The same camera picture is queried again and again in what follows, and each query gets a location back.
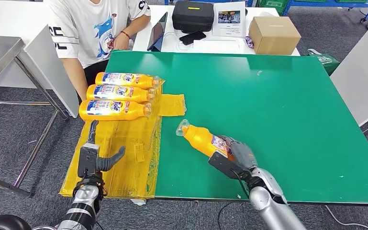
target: green table mat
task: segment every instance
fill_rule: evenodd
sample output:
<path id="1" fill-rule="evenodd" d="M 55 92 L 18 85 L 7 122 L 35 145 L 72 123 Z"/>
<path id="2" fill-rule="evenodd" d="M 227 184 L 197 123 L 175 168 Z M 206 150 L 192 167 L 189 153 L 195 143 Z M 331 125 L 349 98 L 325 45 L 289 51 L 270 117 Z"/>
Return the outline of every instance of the green table mat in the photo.
<path id="1" fill-rule="evenodd" d="M 162 120 L 156 197 L 246 198 L 175 135 L 186 118 L 246 143 L 290 202 L 368 204 L 368 142 L 316 58 L 114 51 L 106 70 L 185 94 L 186 115 Z"/>

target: hand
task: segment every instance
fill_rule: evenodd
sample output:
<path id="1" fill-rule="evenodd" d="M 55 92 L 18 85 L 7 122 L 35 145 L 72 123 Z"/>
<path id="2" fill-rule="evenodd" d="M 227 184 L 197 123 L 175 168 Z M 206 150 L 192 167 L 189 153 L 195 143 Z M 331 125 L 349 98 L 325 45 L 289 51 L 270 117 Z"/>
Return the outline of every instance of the hand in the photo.
<path id="1" fill-rule="evenodd" d="M 114 50 L 127 50 L 128 47 L 129 47 L 129 38 L 125 34 L 120 33 L 118 36 L 116 36 L 113 42 Z"/>

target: clear bottle cap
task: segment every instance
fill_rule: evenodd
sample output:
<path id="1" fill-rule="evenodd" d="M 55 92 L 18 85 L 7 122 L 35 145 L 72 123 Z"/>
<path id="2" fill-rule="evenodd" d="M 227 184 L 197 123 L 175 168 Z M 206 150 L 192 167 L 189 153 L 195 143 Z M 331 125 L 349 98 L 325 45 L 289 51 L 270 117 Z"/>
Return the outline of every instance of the clear bottle cap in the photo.
<path id="1" fill-rule="evenodd" d="M 153 99 L 156 97 L 156 91 L 155 89 L 148 89 L 147 91 L 147 100 L 149 102 L 153 101 Z"/>
<path id="2" fill-rule="evenodd" d="M 150 117 L 151 115 L 151 103 L 146 103 L 143 107 L 143 113 L 146 117 Z"/>
<path id="3" fill-rule="evenodd" d="M 158 76 L 153 77 L 153 88 L 157 88 L 160 84 L 160 78 Z"/>
<path id="4" fill-rule="evenodd" d="M 190 127 L 190 123 L 188 122 L 187 119 L 184 119 L 178 125 L 177 130 L 175 130 L 175 134 L 177 136 L 182 137 L 187 133 L 189 127 Z"/>

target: stainless steel table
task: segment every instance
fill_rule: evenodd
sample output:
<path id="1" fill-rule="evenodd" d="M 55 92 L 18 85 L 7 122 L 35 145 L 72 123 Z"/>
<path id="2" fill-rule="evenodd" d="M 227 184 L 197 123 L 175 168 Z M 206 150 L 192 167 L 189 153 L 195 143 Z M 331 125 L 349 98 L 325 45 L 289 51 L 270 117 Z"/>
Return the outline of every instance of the stainless steel table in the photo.
<path id="1" fill-rule="evenodd" d="M 54 119 L 58 114 L 63 119 L 68 119 L 68 114 L 63 111 L 58 104 L 53 100 L 53 98 L 48 94 L 48 92 L 42 87 L 40 82 L 33 76 L 33 74 L 28 70 L 28 68 L 23 64 L 23 62 L 19 59 L 18 55 L 22 52 L 25 44 L 19 37 L 4 37 L 0 36 L 0 73 L 9 65 L 9 63 L 14 60 L 16 64 L 22 69 L 22 71 L 26 74 L 26 76 L 33 82 L 38 90 L 47 98 L 48 102 L 13 102 L 13 101 L 0 101 L 0 104 L 14 104 L 14 105 L 48 105 L 53 106 L 56 110 L 50 118 L 50 121 L 46 125 L 43 133 L 40 138 L 37 140 L 36 145 L 30 154 L 29 159 L 21 170 L 18 178 L 16 179 L 14 184 L 7 183 L 5 181 L 0 180 L 0 188 L 9 190 L 11 192 L 18 193 L 22 196 L 29 197 L 30 192 L 25 191 L 20 188 L 20 185 L 29 170 L 33 160 L 35 159 L 42 143 L 44 142 L 48 131 L 54 123 Z"/>

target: green bag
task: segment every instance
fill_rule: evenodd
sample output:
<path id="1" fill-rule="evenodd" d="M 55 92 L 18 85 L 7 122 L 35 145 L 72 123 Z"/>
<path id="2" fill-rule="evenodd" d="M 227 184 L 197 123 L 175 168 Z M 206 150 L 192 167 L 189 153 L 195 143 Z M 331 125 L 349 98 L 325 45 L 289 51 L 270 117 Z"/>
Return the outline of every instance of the green bag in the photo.
<path id="1" fill-rule="evenodd" d="M 329 54 L 321 54 L 314 49 L 308 49 L 308 56 L 317 57 L 329 76 L 340 64 L 339 61 Z"/>

